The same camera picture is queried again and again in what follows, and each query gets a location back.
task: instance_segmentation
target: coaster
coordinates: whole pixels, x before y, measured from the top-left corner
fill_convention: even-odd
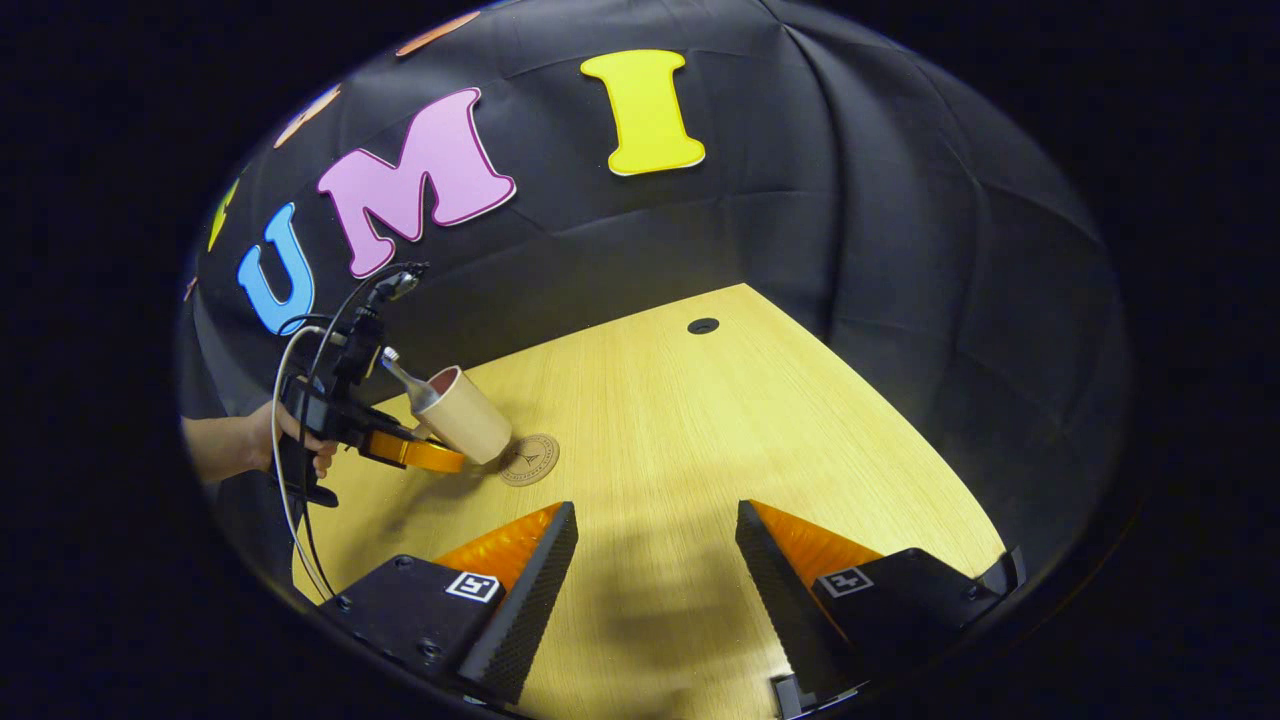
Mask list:
[[[547,477],[559,460],[559,443],[552,436],[539,433],[517,441],[507,451],[498,475],[512,487],[531,486]]]

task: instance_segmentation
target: light wood tabletop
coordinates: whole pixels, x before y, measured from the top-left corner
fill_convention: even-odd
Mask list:
[[[690,333],[700,318],[719,327]],[[340,591],[397,553],[433,559],[572,501],[577,551],[516,707],[531,717],[776,716],[768,679],[790,667],[733,541],[740,500],[969,577],[1005,550],[911,425],[745,284],[466,373],[516,437],[559,441],[550,474],[511,487],[339,452],[323,484],[340,506],[312,506],[316,547]],[[416,424],[403,395],[379,409]]]

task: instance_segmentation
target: letter m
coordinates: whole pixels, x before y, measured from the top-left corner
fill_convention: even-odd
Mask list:
[[[480,90],[468,87],[431,102],[408,124],[399,165],[355,150],[320,177],[317,190],[333,199],[351,245],[351,274],[366,278],[390,261],[396,242],[374,229],[376,217],[410,242],[422,238],[422,191],[435,193],[431,219],[456,225],[493,210],[516,193],[480,143],[471,109]]]

